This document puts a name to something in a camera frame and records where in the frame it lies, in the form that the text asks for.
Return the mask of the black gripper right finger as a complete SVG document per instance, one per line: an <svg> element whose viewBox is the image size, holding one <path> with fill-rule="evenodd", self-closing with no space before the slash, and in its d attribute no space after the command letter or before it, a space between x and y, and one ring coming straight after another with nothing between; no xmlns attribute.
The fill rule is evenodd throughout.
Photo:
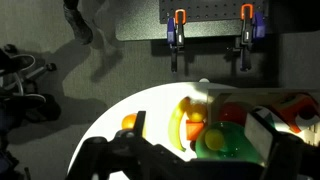
<svg viewBox="0 0 320 180"><path fill-rule="evenodd" d="M245 137L261 156L262 164L267 165L277 131L256 113L248 113L245 123Z"/></svg>

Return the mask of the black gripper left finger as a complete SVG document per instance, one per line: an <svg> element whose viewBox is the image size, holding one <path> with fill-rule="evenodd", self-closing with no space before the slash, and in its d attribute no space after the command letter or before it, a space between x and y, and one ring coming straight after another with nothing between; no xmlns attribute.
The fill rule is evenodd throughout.
<svg viewBox="0 0 320 180"><path fill-rule="evenodd" d="M133 132L136 136L143 137L145 134L145 116L145 111L139 111L137 113L136 121L133 128Z"/></svg>

